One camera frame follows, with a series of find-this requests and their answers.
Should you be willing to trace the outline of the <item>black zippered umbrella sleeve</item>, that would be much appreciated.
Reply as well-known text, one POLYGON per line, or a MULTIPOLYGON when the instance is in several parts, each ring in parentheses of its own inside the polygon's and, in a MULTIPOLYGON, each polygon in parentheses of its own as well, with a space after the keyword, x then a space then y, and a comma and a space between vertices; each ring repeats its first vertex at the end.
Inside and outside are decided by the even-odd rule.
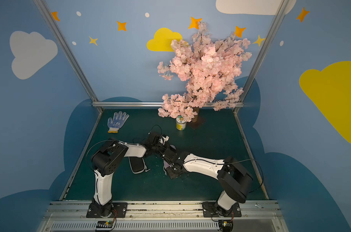
POLYGON ((150 169, 146 166, 144 158, 129 157, 131 171, 136 175, 148 172, 150 169))

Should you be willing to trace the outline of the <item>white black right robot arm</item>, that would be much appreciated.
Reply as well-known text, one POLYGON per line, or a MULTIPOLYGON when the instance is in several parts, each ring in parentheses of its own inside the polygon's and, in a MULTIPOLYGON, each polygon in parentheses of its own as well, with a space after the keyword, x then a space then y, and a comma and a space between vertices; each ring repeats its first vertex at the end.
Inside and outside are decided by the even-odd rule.
POLYGON ((223 191, 215 203, 220 213, 230 212, 236 203, 245 203, 254 181, 253 175, 237 161, 229 156, 226 159, 207 159, 192 153, 177 153, 167 149, 162 155, 166 163, 166 172, 171 177, 184 173, 199 173, 216 179, 223 191))

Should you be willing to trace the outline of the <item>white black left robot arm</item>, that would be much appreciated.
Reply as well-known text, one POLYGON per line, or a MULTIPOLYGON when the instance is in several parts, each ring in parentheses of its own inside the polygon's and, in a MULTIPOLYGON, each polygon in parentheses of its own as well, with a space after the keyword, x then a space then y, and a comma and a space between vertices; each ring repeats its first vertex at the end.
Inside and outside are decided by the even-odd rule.
POLYGON ((95 174, 95 193, 90 211, 97 209, 105 217, 112 209, 112 178, 124 158, 129 159, 131 171, 140 174, 148 171, 145 157, 159 153, 169 147, 169 136, 150 132, 142 144, 127 143, 113 137, 102 141, 102 145, 91 157, 95 174))

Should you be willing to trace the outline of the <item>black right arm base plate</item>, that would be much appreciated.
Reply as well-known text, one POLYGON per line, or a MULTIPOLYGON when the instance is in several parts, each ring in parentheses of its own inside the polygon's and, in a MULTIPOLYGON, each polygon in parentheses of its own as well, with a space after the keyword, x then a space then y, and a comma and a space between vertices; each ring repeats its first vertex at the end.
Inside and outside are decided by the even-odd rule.
POLYGON ((242 216, 239 203, 235 203, 229 210, 225 210, 217 202, 202 202, 201 207, 205 218, 233 218, 242 216))

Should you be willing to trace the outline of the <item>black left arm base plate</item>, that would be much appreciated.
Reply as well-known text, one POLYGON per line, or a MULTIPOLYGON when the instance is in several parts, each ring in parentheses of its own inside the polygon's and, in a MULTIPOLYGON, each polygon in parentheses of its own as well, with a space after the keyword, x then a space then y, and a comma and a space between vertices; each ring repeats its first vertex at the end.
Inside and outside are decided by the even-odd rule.
POLYGON ((127 203, 111 203, 100 205, 93 202, 89 205, 86 218, 124 218, 127 211, 127 203))

